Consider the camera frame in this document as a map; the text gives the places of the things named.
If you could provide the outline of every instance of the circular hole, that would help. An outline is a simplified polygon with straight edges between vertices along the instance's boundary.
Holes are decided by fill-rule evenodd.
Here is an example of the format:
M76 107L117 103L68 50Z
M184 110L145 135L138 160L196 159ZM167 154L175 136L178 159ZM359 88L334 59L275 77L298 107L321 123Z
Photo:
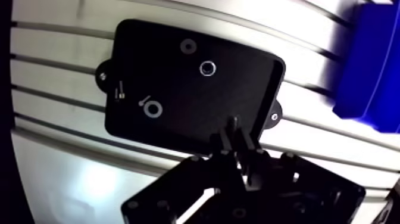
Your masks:
M192 39L184 39L180 43L180 50L184 54L193 54L197 50L197 44Z
M236 208L232 211L232 215L237 219L243 219L246 217L246 210L243 208Z
M203 65L204 73L211 73L213 71L213 65L211 63L206 63Z
M212 61L204 61L200 65L200 73L203 76L212 76L217 69L217 66Z
M151 104L151 105L149 106L149 112L150 112L151 114L157 114L157 112L158 112L158 107L157 107L156 105Z

